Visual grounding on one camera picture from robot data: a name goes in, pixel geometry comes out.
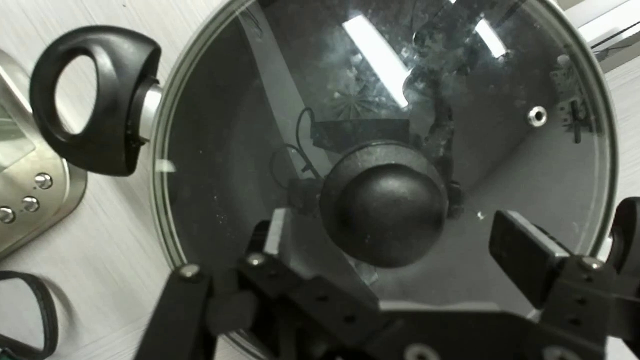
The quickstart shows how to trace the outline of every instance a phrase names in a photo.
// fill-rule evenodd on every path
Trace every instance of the black knob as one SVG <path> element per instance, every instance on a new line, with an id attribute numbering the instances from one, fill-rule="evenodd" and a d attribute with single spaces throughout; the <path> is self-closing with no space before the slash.
<path id="1" fill-rule="evenodd" d="M 356 259 L 405 266 L 438 240 L 447 211 L 438 170 L 400 143 L 368 143 L 326 176 L 320 213 L 326 232 Z"/>

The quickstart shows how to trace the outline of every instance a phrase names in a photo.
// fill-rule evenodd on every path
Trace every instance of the cooking pot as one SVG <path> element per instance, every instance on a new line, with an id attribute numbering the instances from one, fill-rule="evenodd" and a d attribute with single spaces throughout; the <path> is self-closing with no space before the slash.
<path id="1" fill-rule="evenodd" d="M 71 134 L 56 82 L 78 55 L 97 91 Z M 158 57 L 141 34 L 80 28 L 44 50 L 30 99 L 45 141 L 80 168 L 128 176 L 150 148 L 174 266 L 215 275 L 268 247 L 385 308 L 527 314 L 487 254 L 496 210 L 575 254 L 610 234 L 614 113 L 551 2 L 232 0 L 161 95 Z"/>

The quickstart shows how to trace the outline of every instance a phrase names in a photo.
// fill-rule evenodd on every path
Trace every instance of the lid handle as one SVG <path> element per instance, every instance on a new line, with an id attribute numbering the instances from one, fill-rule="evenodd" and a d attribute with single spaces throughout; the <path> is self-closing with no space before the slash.
<path id="1" fill-rule="evenodd" d="M 96 65 L 96 103 L 81 131 L 63 130 L 56 84 L 78 55 Z M 89 25 L 54 40 L 37 57 L 30 102 L 44 140 L 68 162 L 88 171 L 128 176 L 135 170 L 144 94 L 154 85 L 160 45 L 124 28 Z"/>

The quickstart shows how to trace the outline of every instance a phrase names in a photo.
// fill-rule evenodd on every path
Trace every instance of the black cable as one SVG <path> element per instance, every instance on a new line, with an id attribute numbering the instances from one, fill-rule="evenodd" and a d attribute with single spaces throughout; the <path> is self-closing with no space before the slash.
<path id="1" fill-rule="evenodd" d="M 302 140 L 299 140 L 299 127 L 302 127 L 302 120 L 303 120 L 303 113 L 308 113 L 309 122 L 314 123 L 316 122 L 316 116 L 314 116 L 314 109 L 311 108 L 303 108 L 299 113 L 298 113 L 298 120 L 295 120 L 295 145 L 292 143 L 283 143 L 282 148 L 276 148 L 268 159 L 268 170 L 273 178 L 273 182 L 278 184 L 278 187 L 282 189 L 288 189 L 283 182 L 278 180 L 278 173 L 276 173 L 276 155 L 282 151 L 282 149 L 294 149 L 302 162 L 303 162 L 303 168 L 302 171 L 311 171 L 316 180 L 320 180 L 320 171 L 316 170 L 316 166 L 311 164 L 311 159 L 306 155 L 303 148 L 302 148 Z"/>
<path id="2" fill-rule="evenodd" d="M 41 315 L 44 343 L 37 349 L 14 337 L 0 336 L 0 349 L 6 349 L 9 356 L 15 356 L 15 358 L 40 360 L 40 358 L 52 356 L 57 346 L 57 315 L 56 315 L 54 298 L 47 291 L 45 284 L 40 278 L 23 272 L 0 272 L 0 282 L 2 279 L 22 279 L 35 295 L 40 315 Z"/>
<path id="3" fill-rule="evenodd" d="M 309 170 L 314 173 L 316 180 L 320 180 L 320 171 L 316 170 L 316 166 L 311 164 L 311 159 L 306 155 L 303 148 L 302 148 L 302 141 L 299 141 L 299 126 L 302 126 L 302 120 L 303 120 L 303 113 L 308 113 L 311 126 L 316 122 L 316 116 L 314 116 L 314 109 L 311 108 L 302 108 L 302 111 L 298 113 L 298 122 L 295 122 L 295 145 L 299 149 L 299 155 L 302 159 L 306 162 L 306 168 L 303 170 Z"/>

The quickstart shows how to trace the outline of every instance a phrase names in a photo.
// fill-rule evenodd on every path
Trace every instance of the glass lid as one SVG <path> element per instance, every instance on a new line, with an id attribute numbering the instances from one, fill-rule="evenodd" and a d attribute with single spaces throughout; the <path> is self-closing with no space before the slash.
<path id="1" fill-rule="evenodd" d="M 616 184 L 599 72 L 540 0 L 233 0 L 165 88 L 168 255 L 233 266 L 253 230 L 385 306 L 527 311 L 487 254 L 513 210 L 586 254 Z"/>

